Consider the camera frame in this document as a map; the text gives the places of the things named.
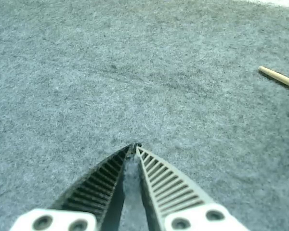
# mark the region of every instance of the gray carpet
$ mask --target gray carpet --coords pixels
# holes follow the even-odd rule
[[[0,231],[132,141],[251,230],[289,231],[289,9],[0,0]]]

